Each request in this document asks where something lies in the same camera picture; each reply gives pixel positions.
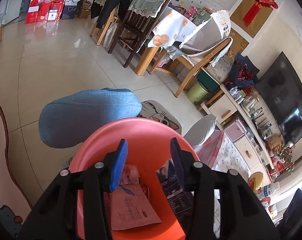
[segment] tv screen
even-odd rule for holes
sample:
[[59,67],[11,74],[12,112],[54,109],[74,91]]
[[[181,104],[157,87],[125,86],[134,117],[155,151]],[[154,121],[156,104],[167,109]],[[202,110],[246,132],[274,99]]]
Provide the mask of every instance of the tv screen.
[[285,143],[297,143],[302,138],[302,83],[283,52],[255,87],[278,123]]

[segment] red plastic bag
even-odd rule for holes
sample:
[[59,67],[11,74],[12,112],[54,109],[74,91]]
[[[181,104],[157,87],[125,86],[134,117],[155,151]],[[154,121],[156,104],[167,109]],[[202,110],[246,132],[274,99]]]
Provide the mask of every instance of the red plastic bag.
[[48,20],[50,6],[53,0],[40,0],[39,2],[39,12],[38,12],[38,22]]
[[60,19],[61,13],[63,11],[63,7],[65,4],[65,0],[54,0],[50,5],[50,11],[56,10],[56,20]]
[[32,0],[30,2],[26,23],[34,23],[37,21],[38,10],[39,10],[39,0]]

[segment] red tassel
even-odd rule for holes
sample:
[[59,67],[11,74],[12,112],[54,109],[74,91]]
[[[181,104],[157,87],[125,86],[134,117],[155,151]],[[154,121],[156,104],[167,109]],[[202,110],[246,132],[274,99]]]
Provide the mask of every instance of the red tassel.
[[253,21],[254,17],[257,15],[261,7],[262,6],[258,2],[255,2],[252,5],[252,7],[249,9],[247,14],[243,18],[243,22],[246,27],[250,25],[250,23]]

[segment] chinese knot decoration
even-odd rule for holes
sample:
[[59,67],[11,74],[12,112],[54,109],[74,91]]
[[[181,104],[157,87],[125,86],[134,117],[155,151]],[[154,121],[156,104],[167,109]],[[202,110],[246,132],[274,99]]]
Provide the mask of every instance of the chinese knot decoration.
[[274,0],[255,0],[255,3],[243,18],[243,22],[246,27],[250,25],[262,6],[273,7],[274,9],[278,8],[278,5]]

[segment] silver screw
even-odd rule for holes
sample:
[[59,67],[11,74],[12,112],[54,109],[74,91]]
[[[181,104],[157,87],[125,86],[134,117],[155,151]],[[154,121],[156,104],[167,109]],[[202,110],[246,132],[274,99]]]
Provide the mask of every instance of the silver screw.
[[230,172],[230,174],[233,175],[233,176],[238,175],[238,171],[235,170],[235,169],[230,169],[229,172]]
[[104,166],[104,163],[102,163],[102,162],[98,162],[94,165],[94,167],[96,167],[97,169],[103,168],[103,166]]
[[202,167],[203,167],[203,163],[202,163],[202,162],[194,162],[194,163],[193,163],[193,166],[194,166],[195,168],[202,168]]
[[60,171],[60,175],[61,176],[66,176],[66,175],[68,175],[69,174],[69,171],[68,170],[61,170]]

